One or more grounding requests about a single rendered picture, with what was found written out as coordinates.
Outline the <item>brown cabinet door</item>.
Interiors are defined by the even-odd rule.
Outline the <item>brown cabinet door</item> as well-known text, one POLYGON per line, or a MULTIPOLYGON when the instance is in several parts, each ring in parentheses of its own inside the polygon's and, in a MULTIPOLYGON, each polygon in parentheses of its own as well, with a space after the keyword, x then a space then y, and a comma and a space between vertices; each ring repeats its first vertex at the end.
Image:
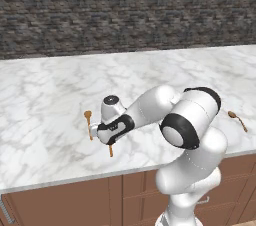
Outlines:
POLYGON ((122 177, 123 226, 154 226, 164 212, 168 197, 155 183, 156 170, 122 177))

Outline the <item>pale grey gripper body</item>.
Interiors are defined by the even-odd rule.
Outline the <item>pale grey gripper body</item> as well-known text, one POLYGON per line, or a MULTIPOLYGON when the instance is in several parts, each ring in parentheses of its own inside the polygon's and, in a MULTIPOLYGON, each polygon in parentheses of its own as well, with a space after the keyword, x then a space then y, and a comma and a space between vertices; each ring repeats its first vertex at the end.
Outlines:
POLYGON ((97 130, 98 130, 98 124, 91 124, 89 127, 90 130, 90 136, 91 137, 97 137, 97 130))

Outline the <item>wide brown cabinet panel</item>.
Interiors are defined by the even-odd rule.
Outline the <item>wide brown cabinet panel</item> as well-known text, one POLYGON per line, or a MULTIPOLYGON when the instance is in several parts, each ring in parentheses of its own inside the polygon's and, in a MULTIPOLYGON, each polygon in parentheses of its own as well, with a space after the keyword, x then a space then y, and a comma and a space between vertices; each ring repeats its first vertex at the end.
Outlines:
POLYGON ((123 226, 118 177, 2 195, 13 226, 123 226))

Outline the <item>dark brown spoon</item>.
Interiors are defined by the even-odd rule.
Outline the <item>dark brown spoon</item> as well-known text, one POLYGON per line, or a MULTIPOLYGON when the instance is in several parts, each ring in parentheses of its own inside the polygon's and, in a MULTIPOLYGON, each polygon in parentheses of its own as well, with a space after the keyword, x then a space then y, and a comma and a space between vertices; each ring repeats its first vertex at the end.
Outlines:
POLYGON ((244 130, 245 132, 248 132, 247 127, 245 126, 244 122, 241 120, 241 118, 240 118, 239 116, 237 116, 237 115, 236 115, 234 112, 232 112, 232 111, 228 111, 228 116, 229 116, 230 118, 236 118, 236 119, 238 119, 239 122, 241 123, 242 127, 243 127, 243 130, 244 130))

